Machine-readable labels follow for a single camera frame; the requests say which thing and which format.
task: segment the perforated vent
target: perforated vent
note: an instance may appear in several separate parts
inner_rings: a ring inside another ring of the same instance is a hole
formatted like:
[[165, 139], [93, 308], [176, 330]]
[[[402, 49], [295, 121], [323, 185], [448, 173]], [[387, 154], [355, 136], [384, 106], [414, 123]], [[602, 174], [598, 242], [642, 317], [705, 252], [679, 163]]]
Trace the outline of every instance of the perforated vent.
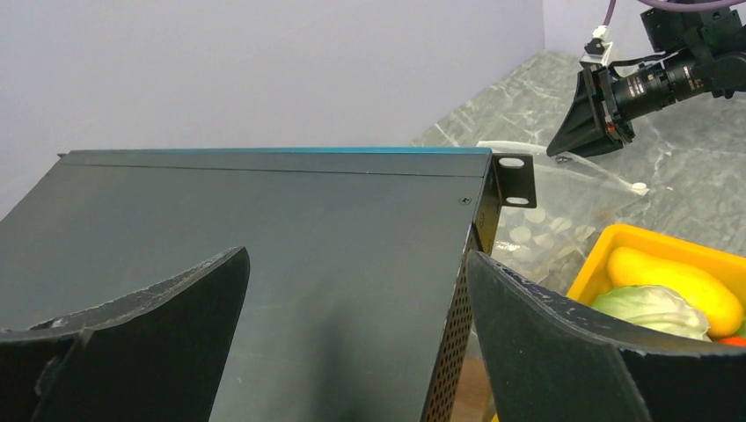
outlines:
[[[468, 248], [476, 247], [474, 236], [469, 237]], [[456, 398], [458, 378], [464, 364], [466, 344], [472, 327], [472, 304], [466, 284], [465, 257], [458, 274], [456, 289], [448, 312], [448, 320], [435, 364], [435, 372], [430, 383], [430, 394], [424, 412], [425, 422], [449, 422]]]

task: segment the mounting hole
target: mounting hole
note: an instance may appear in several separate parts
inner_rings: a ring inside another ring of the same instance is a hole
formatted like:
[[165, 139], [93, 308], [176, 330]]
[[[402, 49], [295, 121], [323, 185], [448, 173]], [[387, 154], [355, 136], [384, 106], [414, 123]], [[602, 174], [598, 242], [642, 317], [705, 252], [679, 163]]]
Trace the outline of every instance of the mounting hole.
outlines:
[[508, 204], [512, 205], [529, 205], [529, 200], [525, 198], [516, 198], [515, 196], [511, 196], [510, 198], [506, 198], [505, 201]]
[[505, 169], [522, 169], [526, 165], [522, 159], [509, 156], [501, 158], [498, 163]]

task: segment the gray marble surface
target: gray marble surface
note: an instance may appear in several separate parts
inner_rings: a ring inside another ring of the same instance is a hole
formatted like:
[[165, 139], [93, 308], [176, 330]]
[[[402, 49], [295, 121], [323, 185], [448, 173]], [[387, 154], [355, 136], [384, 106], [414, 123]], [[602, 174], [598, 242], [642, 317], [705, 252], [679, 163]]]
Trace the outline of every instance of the gray marble surface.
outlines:
[[[540, 53], [413, 144], [456, 147], [499, 140], [545, 146], [567, 113], [578, 70], [576, 57]], [[700, 95], [633, 125], [637, 137], [631, 145], [591, 158], [629, 182], [650, 187], [645, 198], [619, 212], [618, 220], [744, 255], [746, 96]], [[586, 251], [596, 238], [597, 233]], [[569, 256], [542, 283], [565, 293], [582, 262], [581, 254]]]

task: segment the green vegetable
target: green vegetable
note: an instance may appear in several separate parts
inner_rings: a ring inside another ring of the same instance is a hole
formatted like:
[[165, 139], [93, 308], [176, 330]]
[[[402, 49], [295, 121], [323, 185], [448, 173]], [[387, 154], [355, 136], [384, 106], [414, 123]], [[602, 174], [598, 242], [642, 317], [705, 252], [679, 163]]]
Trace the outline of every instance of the green vegetable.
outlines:
[[614, 288], [600, 295], [591, 308], [628, 323], [674, 336], [711, 341], [710, 324], [674, 290], [663, 286]]
[[739, 328], [733, 336], [746, 338], [746, 323], [741, 324], [741, 328]]

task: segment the clear plastic bag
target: clear plastic bag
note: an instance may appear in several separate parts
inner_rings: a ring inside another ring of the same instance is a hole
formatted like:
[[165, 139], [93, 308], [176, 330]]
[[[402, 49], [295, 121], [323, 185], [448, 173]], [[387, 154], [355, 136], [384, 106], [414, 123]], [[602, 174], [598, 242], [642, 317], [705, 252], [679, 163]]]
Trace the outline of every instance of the clear plastic bag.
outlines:
[[648, 191], [644, 184], [630, 184], [574, 154], [548, 157], [545, 147], [520, 142], [482, 141], [477, 146], [533, 156], [538, 206], [502, 209], [492, 257], [534, 282]]

